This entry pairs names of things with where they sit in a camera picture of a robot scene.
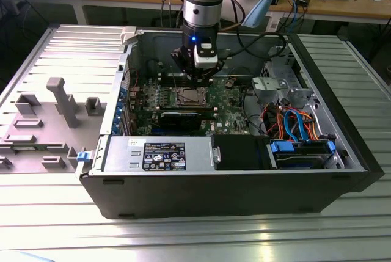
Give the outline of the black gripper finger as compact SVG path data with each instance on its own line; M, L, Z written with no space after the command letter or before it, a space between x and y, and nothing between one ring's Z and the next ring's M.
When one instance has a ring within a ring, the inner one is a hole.
M225 65L223 60L219 60L213 68L205 69L201 72L200 85L208 87L213 82L213 76L220 72Z
M185 46L181 46L180 48L175 48L170 55L177 67L188 77L188 79L192 82L196 82L198 76L194 63L194 56L191 50L187 49Z

